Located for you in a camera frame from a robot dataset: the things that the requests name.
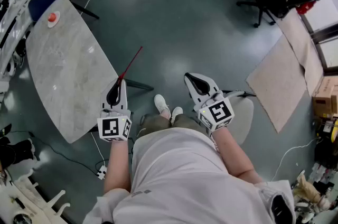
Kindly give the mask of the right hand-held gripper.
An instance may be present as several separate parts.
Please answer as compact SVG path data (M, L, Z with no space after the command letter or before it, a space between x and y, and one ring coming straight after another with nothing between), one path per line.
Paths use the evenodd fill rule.
M218 89L213 79L198 73L185 73L184 83L195 103L194 110L198 114L198 120L209 131L231 123L234 111L230 100Z

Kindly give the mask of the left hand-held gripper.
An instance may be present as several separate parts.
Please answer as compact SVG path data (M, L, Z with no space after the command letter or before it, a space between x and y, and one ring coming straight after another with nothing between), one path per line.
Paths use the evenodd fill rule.
M126 82L116 78L101 93L102 108L97 119L99 137L106 142L127 141L132 126L131 111L127 110Z

